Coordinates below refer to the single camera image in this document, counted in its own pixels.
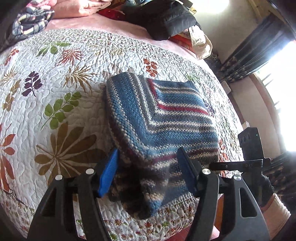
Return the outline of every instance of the purple leaf print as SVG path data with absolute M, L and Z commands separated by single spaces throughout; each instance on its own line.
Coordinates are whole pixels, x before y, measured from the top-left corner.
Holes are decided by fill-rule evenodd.
M 43 84 L 41 84 L 41 80 L 39 78 L 39 73 L 36 73 L 35 71 L 31 72 L 29 74 L 29 78 L 25 79 L 25 89 L 22 93 L 23 96 L 28 96 L 31 92 L 33 92 L 33 95 L 36 97 L 34 90 L 39 89 Z

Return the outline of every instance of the bed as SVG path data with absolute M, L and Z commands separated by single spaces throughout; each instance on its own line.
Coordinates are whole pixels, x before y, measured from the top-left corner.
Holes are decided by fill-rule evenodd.
M 122 72 L 193 81 L 217 129 L 219 161 L 243 160 L 241 124 L 203 60 L 171 41 L 153 41 L 142 27 L 97 14 L 53 20 L 0 54 L 0 203 L 24 237 L 55 175 L 79 175 L 112 148 L 103 89 Z M 130 217 L 107 196 L 98 202 L 112 240 L 149 241 L 190 226 L 198 199 L 187 193 L 147 220 Z M 76 196 L 73 203 L 85 238 Z

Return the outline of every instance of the silver bolt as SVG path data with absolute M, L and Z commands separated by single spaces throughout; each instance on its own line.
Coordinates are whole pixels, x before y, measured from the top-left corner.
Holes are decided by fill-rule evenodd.
M 242 177 L 240 175 L 234 175 L 233 178 L 236 181 L 240 181 L 242 179 Z
M 211 173 L 211 170 L 208 169 L 208 168 L 204 168 L 204 169 L 202 170 L 202 173 L 205 174 L 205 175 L 209 175 L 209 174 Z
M 62 180 L 63 179 L 63 175 L 62 174 L 58 174 L 58 175 L 56 175 L 56 177 L 55 177 L 55 180 L 57 180 L 57 181 L 60 181 L 60 180 Z
M 92 169 L 92 168 L 88 168 L 88 169 L 85 171 L 85 173 L 88 174 L 88 175 L 91 175 L 91 174 L 94 173 L 94 169 Z

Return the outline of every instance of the pink bed sheet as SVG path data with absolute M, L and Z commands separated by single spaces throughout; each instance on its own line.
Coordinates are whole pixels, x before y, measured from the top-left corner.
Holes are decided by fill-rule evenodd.
M 93 14 L 87 17 L 80 18 L 65 18 L 65 19 L 54 19 L 49 22 L 47 30 L 50 29 L 61 29 L 61 28 L 76 28 L 76 29 L 89 29 L 110 32 L 127 36 L 134 39 L 151 43 L 174 52 L 186 59 L 194 62 L 198 62 L 199 65 L 204 65 L 196 59 L 196 56 L 191 51 L 181 47 L 180 45 L 169 41 L 155 41 L 151 38 L 145 28 L 138 25 L 134 25 L 124 21 L 116 21 L 99 14 Z

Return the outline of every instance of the folded pink blanket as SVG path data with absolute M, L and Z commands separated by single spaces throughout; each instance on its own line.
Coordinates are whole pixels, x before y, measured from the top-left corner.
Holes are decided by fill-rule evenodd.
M 55 11 L 55 19 L 75 18 L 89 16 L 110 4 L 111 0 L 57 0 L 52 9 Z
M 27 6 L 28 7 L 40 7 L 43 9 L 51 9 L 56 5 L 57 0 L 33 0 Z

